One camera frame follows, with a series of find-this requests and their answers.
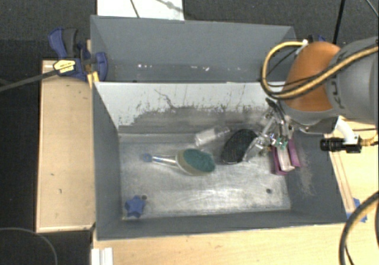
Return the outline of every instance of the black connector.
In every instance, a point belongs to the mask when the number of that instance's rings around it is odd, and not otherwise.
[[[362,145],[358,141],[357,144],[344,144],[343,138],[328,138],[320,141],[320,148],[323,151],[341,151],[346,150],[347,153],[360,153]]]

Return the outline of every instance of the wooden table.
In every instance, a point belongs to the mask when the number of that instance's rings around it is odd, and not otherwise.
[[[44,62],[43,71],[51,70],[51,64]],[[37,232],[89,230],[95,222],[90,109],[87,83],[57,76],[43,80]],[[361,135],[370,137],[372,132]],[[365,147],[361,154],[342,152],[332,157],[348,209],[352,208],[350,192],[363,201],[378,190],[377,146]],[[374,212],[367,217],[348,240],[356,264],[379,263]],[[343,224],[333,224],[135,240],[94,239],[93,246],[111,247],[115,265],[337,264],[342,228]]]

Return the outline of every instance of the black sponge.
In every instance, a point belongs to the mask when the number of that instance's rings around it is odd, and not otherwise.
[[[221,152],[222,161],[226,164],[241,162],[246,150],[256,137],[256,133],[248,129],[235,132],[224,145]]]

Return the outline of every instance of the black floor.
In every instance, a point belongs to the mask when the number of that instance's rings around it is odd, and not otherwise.
[[[370,1],[378,10],[378,0]],[[188,20],[292,25],[298,38],[319,33],[331,41],[339,2],[183,0],[183,5]],[[58,26],[75,27],[80,40],[89,38],[89,16],[95,13],[95,7],[95,0],[0,0],[0,79],[18,80],[38,74],[41,61],[54,56],[47,35]],[[338,44],[372,35],[378,35],[378,18],[367,3],[346,0]],[[36,83],[0,93],[0,228],[34,229],[38,95]],[[30,236],[25,232],[0,230],[0,263],[43,264],[41,261],[46,259],[38,259],[38,255],[49,258],[49,246],[39,237],[33,239],[36,243],[28,244]],[[88,264],[88,232],[49,235],[49,240],[57,251],[59,264]],[[43,252],[33,254],[33,245],[35,251]],[[24,261],[20,259],[21,252],[37,257]]]

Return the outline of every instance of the green brush head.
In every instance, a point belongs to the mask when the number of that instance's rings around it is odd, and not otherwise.
[[[194,148],[180,151],[176,162],[183,170],[193,175],[210,173],[216,167],[211,154]]]

